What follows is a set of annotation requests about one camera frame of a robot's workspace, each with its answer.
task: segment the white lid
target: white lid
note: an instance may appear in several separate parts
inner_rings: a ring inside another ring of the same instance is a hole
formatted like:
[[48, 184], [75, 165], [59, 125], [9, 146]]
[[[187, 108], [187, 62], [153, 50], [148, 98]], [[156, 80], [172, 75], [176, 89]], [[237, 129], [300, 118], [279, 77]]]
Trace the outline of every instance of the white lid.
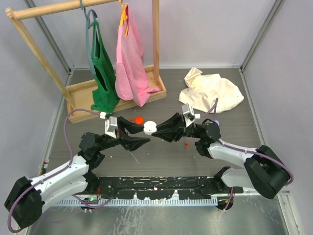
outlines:
[[155, 126], [149, 126], [149, 127], [143, 128], [143, 132], [148, 136], [150, 136], [152, 133], [154, 133], [156, 131], [157, 131], [157, 128]]
[[157, 127], [157, 124], [154, 121], [147, 121], [143, 124], [144, 127]]

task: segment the white wall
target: white wall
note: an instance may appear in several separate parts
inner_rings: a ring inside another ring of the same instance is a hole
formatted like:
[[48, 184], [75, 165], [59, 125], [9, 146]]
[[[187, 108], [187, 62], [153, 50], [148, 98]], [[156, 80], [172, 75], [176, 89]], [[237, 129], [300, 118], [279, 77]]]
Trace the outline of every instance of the white wall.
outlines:
[[313, 223], [313, 1], [285, 1], [250, 61], [247, 80], [266, 143], [295, 176], [307, 235]]
[[[34, 0], [37, 6], [64, 0]], [[144, 64], [153, 63], [151, 0], [129, 0], [145, 46]], [[274, 0], [160, 0], [160, 65], [230, 67], [243, 63]], [[105, 48], [115, 64], [119, 2], [92, 7]], [[85, 17], [80, 9], [45, 16], [48, 27], [77, 68], [88, 68]]]
[[[6, 225], [8, 211], [3, 206], [15, 181], [34, 177], [44, 157], [61, 93], [33, 55], [4, 9], [26, 8], [23, 1], [1, 1], [0, 14], [0, 231], [11, 234]], [[34, 19], [24, 21], [61, 80], [67, 73], [53, 54]]]

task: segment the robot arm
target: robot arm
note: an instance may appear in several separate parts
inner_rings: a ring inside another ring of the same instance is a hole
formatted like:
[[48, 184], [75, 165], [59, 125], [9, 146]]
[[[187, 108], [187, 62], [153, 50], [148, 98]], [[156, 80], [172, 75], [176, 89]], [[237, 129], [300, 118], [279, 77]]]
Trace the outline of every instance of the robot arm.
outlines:
[[244, 148], [229, 144], [220, 139], [220, 128], [212, 120], [195, 124], [200, 118], [194, 114], [189, 104], [182, 106], [182, 114], [176, 113], [169, 120], [158, 125], [152, 136], [165, 141], [179, 141], [182, 137], [200, 139], [195, 143], [200, 155], [211, 159], [224, 160], [240, 167], [224, 167], [214, 179], [216, 188], [245, 187], [255, 188], [262, 196], [272, 199], [288, 182], [291, 176], [285, 171], [283, 163], [267, 146]]
[[104, 135], [85, 133], [81, 137], [81, 151], [72, 161], [39, 177], [30, 180], [26, 177], [18, 179], [4, 203], [8, 211], [23, 192], [37, 184], [14, 207], [12, 216], [19, 227], [23, 229], [30, 226], [49, 207], [64, 198], [81, 192], [93, 193], [99, 185], [99, 180], [92, 170], [97, 168], [105, 157], [100, 151], [116, 145], [134, 151], [150, 141], [149, 138], [130, 137], [125, 129], [135, 134], [142, 131], [143, 126], [131, 123], [123, 117], [109, 117], [105, 121]]
[[[143, 131], [144, 126], [123, 117], [107, 118], [105, 134], [85, 133], [79, 144], [81, 151], [72, 160], [42, 176], [30, 180], [22, 177], [16, 181], [4, 205], [11, 211], [16, 204], [12, 216], [21, 229], [36, 222], [44, 211], [62, 199], [81, 192], [95, 192], [99, 180], [92, 170], [105, 157], [100, 151], [116, 145], [134, 151], [150, 141], [149, 138], [130, 137], [126, 132], [135, 134]], [[272, 199], [291, 178], [291, 173], [269, 147], [243, 148], [226, 143], [220, 139], [216, 122], [206, 119], [202, 124], [195, 124], [199, 118], [190, 105], [183, 105], [182, 114], [176, 113], [158, 125], [152, 136], [168, 142], [179, 141], [182, 137], [197, 138], [195, 146], [200, 155], [237, 165], [240, 169], [224, 167], [214, 176], [216, 192], [230, 187], [255, 188]]]

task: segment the clothes hanger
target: clothes hanger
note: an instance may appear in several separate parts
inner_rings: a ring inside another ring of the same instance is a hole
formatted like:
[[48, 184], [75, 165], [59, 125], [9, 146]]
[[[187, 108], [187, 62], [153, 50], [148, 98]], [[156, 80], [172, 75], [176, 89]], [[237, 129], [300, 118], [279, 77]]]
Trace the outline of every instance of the clothes hanger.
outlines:
[[[91, 57], [91, 52], [90, 52], [90, 45], [89, 45], [89, 29], [92, 26], [92, 23], [90, 22], [90, 14], [92, 13], [92, 17], [93, 17], [93, 21], [96, 21], [96, 18], [98, 17], [96, 12], [92, 9], [90, 9], [88, 11], [88, 13], [86, 13], [86, 8], [83, 6], [83, 0], [79, 0], [80, 2], [80, 6], [81, 9], [84, 11], [85, 17], [86, 17], [86, 46], [87, 46], [87, 55], [88, 55], [88, 63], [89, 63], [89, 67], [90, 67], [90, 71], [92, 73], [92, 75], [96, 74], [96, 70], [94, 69], [94, 65], [92, 62], [92, 57]], [[94, 42], [93, 42], [93, 57], [95, 56], [95, 47], [96, 47], [96, 38], [97, 35], [93, 35], [94, 38]]]
[[[125, 20], [128, 19], [128, 16], [126, 15], [126, 8], [127, 8], [128, 5], [127, 4], [123, 5], [123, 0], [118, 0], [118, 1], [121, 3], [121, 7], [122, 7], [122, 16], [121, 16], [121, 20], [120, 20], [119, 25], [123, 26]], [[127, 24], [127, 27], [126, 27], [126, 30], [125, 30], [125, 36], [128, 35], [128, 28], [129, 28], [129, 26]]]

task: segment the cable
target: cable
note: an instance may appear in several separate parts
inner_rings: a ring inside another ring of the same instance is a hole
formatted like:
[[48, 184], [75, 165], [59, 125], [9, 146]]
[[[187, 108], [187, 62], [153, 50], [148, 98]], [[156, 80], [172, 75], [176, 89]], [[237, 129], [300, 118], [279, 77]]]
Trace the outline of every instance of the cable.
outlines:
[[[212, 108], [210, 109], [210, 110], [212, 110], [213, 108], [214, 108], [214, 118], [213, 118], [213, 120], [215, 121], [215, 114], [216, 114], [216, 107], [217, 107], [217, 102], [218, 102], [218, 98], [216, 98], [215, 99], [215, 103], [214, 103], [214, 105], [212, 106]], [[282, 164], [281, 162], [279, 162], [279, 161], [277, 161], [277, 160], [275, 160], [275, 159], [273, 159], [273, 158], [271, 158], [271, 157], [269, 157], [269, 156], [267, 156], [267, 155], [265, 155], [265, 154], [263, 154], [263, 153], [258, 153], [258, 152], [256, 152], [256, 151], [251, 151], [251, 150], [245, 150], [245, 149], [242, 149], [242, 148], [236, 148], [236, 147], [233, 147], [233, 146], [231, 146], [231, 145], [228, 145], [228, 144], [225, 144], [225, 143], [223, 143], [222, 141], [220, 141], [220, 140], [218, 140], [218, 142], [221, 144], [221, 145], [223, 145], [223, 146], [225, 146], [225, 147], [227, 147], [227, 148], [230, 148], [230, 149], [233, 149], [233, 150], [237, 150], [237, 151], [240, 151], [240, 152], [244, 152], [244, 153], [250, 153], [250, 154], [256, 154], [256, 155], [258, 155], [258, 156], [260, 156], [260, 157], [262, 157], [262, 158], [266, 158], [266, 159], [268, 159], [268, 160], [270, 160], [270, 161], [272, 161], [273, 163], [275, 163], [275, 164], [277, 164], [277, 165], [279, 165], [281, 168], [283, 168], [288, 174], [289, 174], [289, 177], [290, 177], [290, 180], [287, 182], [287, 185], [290, 185], [292, 182], [293, 182], [293, 180], [294, 180], [294, 176], [293, 176], [293, 173], [291, 172], [291, 170], [289, 169], [289, 168], [287, 168], [284, 164]]]
[[88, 204], [87, 202], [85, 202], [84, 200], [80, 199], [78, 196], [76, 195], [72, 195], [73, 197], [75, 197], [78, 201], [80, 201], [82, 204], [84, 204], [86, 207], [89, 207], [89, 208], [93, 208], [93, 209], [98, 209], [98, 208], [101, 208], [103, 206], [105, 206], [106, 204], [108, 204], [114, 197], [110, 197], [105, 203], [102, 203], [101, 205], [99, 206], [91, 206], [90, 204]]
[[290, 180], [287, 182], [287, 185], [290, 185], [290, 184], [293, 182], [294, 177], [293, 177], [292, 172], [290, 171], [289, 168], [287, 168], [287, 167], [286, 167], [284, 164], [282, 164], [281, 162], [279, 162], [279, 161], [277, 161], [277, 160], [275, 160], [275, 159], [273, 159], [273, 158], [271, 158], [271, 157], [269, 157], [269, 156], [267, 156], [267, 155], [265, 155], [265, 154], [263, 154], [263, 153], [258, 153], [258, 152], [256, 152], [256, 151], [250, 151], [250, 150], [247, 150], [247, 151], [246, 151], [245, 149], [237, 148], [237, 147], [228, 145], [228, 144], [226, 144], [226, 143], [224, 143], [224, 142], [222, 142], [222, 141], [220, 141], [220, 140], [218, 140], [218, 142], [219, 142], [222, 146], [224, 146], [224, 147], [227, 147], [227, 148], [230, 148], [230, 149], [233, 149], [233, 150], [236, 150], [236, 151], [240, 151], [240, 152], [243, 152], [243, 153], [246, 153], [246, 152], [247, 152], [247, 153], [250, 153], [250, 154], [259, 155], [259, 156], [262, 157], [262, 158], [265, 158], [265, 159], [268, 159], [268, 160], [272, 161], [273, 163], [275, 163], [275, 164], [279, 165], [281, 168], [283, 168], [283, 169], [289, 174]]
[[87, 110], [87, 109], [74, 109], [73, 111], [69, 112], [65, 121], [64, 121], [64, 125], [63, 125], [63, 133], [64, 133], [64, 137], [65, 137], [65, 141], [67, 143], [67, 146], [69, 148], [69, 152], [70, 152], [70, 160], [69, 160], [69, 165], [72, 164], [73, 162], [73, 158], [74, 158], [74, 154], [73, 154], [73, 150], [69, 144], [68, 138], [67, 138], [67, 121], [69, 119], [69, 116], [71, 116], [73, 113], [75, 113], [76, 111], [85, 111], [87, 113], [91, 113], [91, 114], [95, 114], [95, 115], [100, 115], [100, 113], [95, 112], [95, 111], [91, 111], [91, 110]]
[[215, 103], [213, 104], [212, 108], [209, 109], [209, 111], [207, 111], [205, 114], [202, 114], [201, 117], [206, 116], [207, 114], [209, 114], [210, 112], [213, 111], [214, 109], [214, 113], [213, 113], [213, 120], [215, 121], [215, 115], [216, 115], [216, 107], [217, 107], [217, 102], [219, 101], [218, 98], [215, 99]]
[[63, 131], [64, 131], [64, 137], [65, 137], [65, 140], [67, 142], [67, 146], [69, 148], [69, 152], [70, 152], [70, 160], [69, 160], [69, 164], [67, 166], [65, 166], [63, 169], [53, 173], [52, 175], [49, 175], [45, 178], [43, 178], [42, 180], [38, 181], [37, 183], [35, 183], [34, 185], [30, 186], [28, 189], [26, 189], [24, 192], [21, 193], [21, 195], [15, 200], [15, 202], [13, 203], [11, 209], [10, 209], [10, 212], [9, 212], [9, 215], [8, 215], [8, 220], [7, 220], [7, 226], [8, 226], [8, 229], [11, 233], [19, 233], [20, 231], [22, 231], [23, 229], [18, 229], [18, 230], [14, 230], [12, 228], [12, 225], [11, 225], [11, 219], [12, 219], [12, 214], [13, 214], [13, 211], [16, 207], [16, 205], [18, 204], [18, 202], [29, 192], [31, 191], [33, 188], [35, 188], [36, 186], [38, 186], [39, 184], [42, 184], [43, 182], [51, 179], [52, 177], [62, 173], [63, 171], [65, 171], [66, 169], [68, 169], [72, 162], [73, 162], [73, 158], [74, 158], [74, 155], [73, 155], [73, 150], [68, 142], [68, 138], [67, 138], [67, 131], [66, 131], [66, 127], [67, 127], [67, 121], [68, 121], [68, 118], [69, 116], [71, 116], [74, 112], [76, 111], [84, 111], [84, 112], [88, 112], [88, 113], [91, 113], [91, 114], [95, 114], [95, 115], [100, 115], [100, 113], [98, 112], [94, 112], [94, 111], [91, 111], [91, 110], [87, 110], [87, 109], [74, 109], [73, 111], [69, 112], [69, 114], [67, 115], [66, 119], [65, 119], [65, 122], [64, 122], [64, 125], [63, 125]]
[[229, 206], [230, 200], [231, 200], [232, 197], [233, 197], [233, 193], [234, 193], [234, 188], [231, 188], [231, 190], [230, 190], [230, 195], [229, 195], [229, 199], [228, 199], [228, 202], [227, 202], [227, 204], [226, 204], [226, 206], [225, 206], [225, 208], [224, 208], [224, 212], [226, 212], [226, 210], [227, 210], [227, 208], [228, 208], [228, 206]]
[[212, 119], [207, 118], [207, 119], [205, 119], [205, 120], [202, 122], [202, 124], [205, 124], [207, 121], [215, 122], [215, 121], [213, 121]]

